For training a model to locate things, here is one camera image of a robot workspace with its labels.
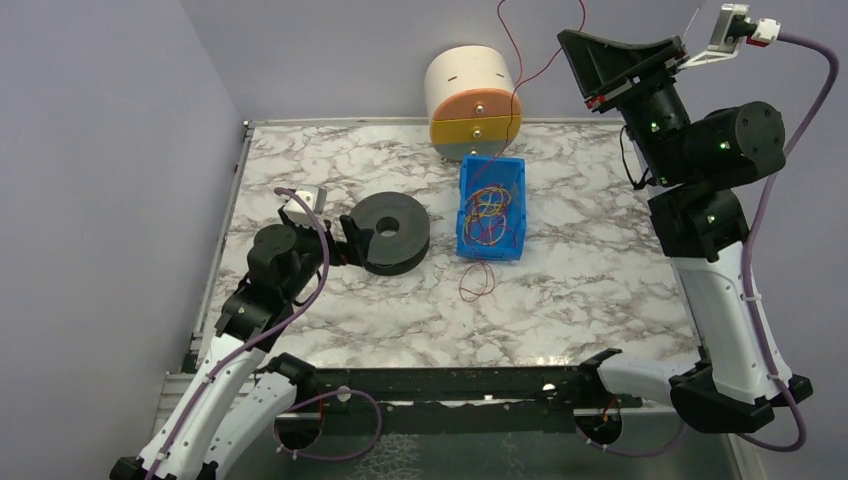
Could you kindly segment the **black cable spool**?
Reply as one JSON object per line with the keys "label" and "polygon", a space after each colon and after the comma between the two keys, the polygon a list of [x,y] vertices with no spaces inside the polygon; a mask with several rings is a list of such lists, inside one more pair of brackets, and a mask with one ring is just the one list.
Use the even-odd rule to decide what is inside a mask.
{"label": "black cable spool", "polygon": [[416,268],[430,245],[430,219],[425,207],[410,195],[380,192],[358,202],[349,214],[362,229],[371,230],[366,271],[397,276]]}

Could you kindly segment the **blue plastic bin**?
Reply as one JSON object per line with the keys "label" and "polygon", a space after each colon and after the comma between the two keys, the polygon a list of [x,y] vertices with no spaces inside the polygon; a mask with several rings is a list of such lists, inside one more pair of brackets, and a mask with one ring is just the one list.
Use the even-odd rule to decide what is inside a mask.
{"label": "blue plastic bin", "polygon": [[526,172],[522,158],[468,155],[460,168],[456,254],[517,261],[527,232]]}

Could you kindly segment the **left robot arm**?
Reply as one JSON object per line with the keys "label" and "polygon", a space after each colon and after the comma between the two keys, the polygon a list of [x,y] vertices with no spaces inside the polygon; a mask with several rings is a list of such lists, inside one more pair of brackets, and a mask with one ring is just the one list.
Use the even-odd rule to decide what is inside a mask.
{"label": "left robot arm", "polygon": [[119,459],[112,479],[223,479],[235,461],[293,405],[313,367],[289,354],[281,370],[263,376],[248,397],[236,398],[282,331],[306,312],[315,294],[295,304],[313,277],[321,284],[332,266],[365,263],[372,229],[340,218],[345,239],[327,223],[305,228],[289,219],[261,229],[247,255],[248,272],[225,302],[201,366],[176,408],[135,457]]}

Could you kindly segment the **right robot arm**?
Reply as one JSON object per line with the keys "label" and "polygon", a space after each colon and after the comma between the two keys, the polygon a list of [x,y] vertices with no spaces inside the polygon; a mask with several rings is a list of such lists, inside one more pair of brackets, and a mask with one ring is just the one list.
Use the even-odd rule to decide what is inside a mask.
{"label": "right robot arm", "polygon": [[763,101],[692,121],[675,87],[678,37],[626,44],[566,29],[558,36],[589,109],[619,111],[655,184],[654,232],[684,295],[700,358],[648,361],[609,349],[583,362],[611,394],[669,405],[702,433],[750,434],[812,393],[782,359],[754,293],[746,243],[754,232],[734,193],[786,163],[781,113]]}

